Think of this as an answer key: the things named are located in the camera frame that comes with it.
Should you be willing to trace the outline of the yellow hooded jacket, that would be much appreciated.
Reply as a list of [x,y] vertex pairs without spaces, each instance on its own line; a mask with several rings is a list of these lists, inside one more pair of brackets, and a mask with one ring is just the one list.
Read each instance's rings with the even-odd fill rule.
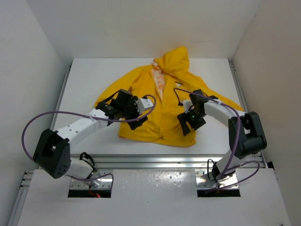
[[190,61],[185,47],[179,47],[155,58],[150,65],[133,69],[113,82],[97,99],[105,100],[120,89],[129,90],[134,96],[153,95],[157,101],[154,110],[142,126],[135,130],[121,123],[119,136],[131,140],[161,145],[190,147],[196,143],[193,130],[184,136],[177,115],[183,112],[179,100],[189,98],[189,91],[201,89],[208,96],[215,96],[236,110],[243,108],[232,100],[211,90],[202,78],[189,72]]

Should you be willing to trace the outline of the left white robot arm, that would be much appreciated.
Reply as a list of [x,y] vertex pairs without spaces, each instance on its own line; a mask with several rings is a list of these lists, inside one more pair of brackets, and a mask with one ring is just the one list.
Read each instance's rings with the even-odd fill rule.
[[69,176],[78,180],[92,180],[97,171],[93,159],[86,152],[78,159],[72,158],[71,150],[113,122],[125,121],[131,130],[135,130],[148,119],[143,113],[149,113],[153,108],[147,96],[138,98],[121,89],[99,102],[90,113],[82,115],[74,123],[55,131],[43,131],[33,161],[54,179]]

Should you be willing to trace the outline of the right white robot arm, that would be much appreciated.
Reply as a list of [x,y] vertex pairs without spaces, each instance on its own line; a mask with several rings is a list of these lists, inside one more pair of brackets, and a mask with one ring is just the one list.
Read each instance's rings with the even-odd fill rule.
[[267,147],[267,140],[256,112],[244,112],[222,102],[217,96],[208,96],[201,89],[189,92],[189,99],[179,100],[184,112],[177,116],[182,133],[205,125],[205,116],[211,116],[228,128],[229,150],[213,164],[208,179],[218,182],[245,164],[244,159]]

